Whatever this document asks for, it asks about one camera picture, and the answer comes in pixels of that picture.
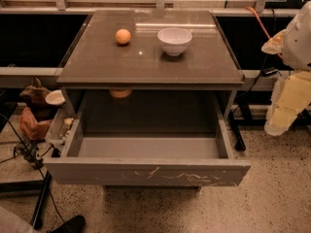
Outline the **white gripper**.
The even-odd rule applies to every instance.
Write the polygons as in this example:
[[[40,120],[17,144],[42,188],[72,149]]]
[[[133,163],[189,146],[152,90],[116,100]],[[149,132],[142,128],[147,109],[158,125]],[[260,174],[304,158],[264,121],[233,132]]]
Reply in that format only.
[[[289,130],[297,116],[311,103],[311,2],[307,2],[288,24],[263,44],[268,54],[283,55],[283,62],[296,72],[279,78],[271,95],[264,130],[280,136]]]

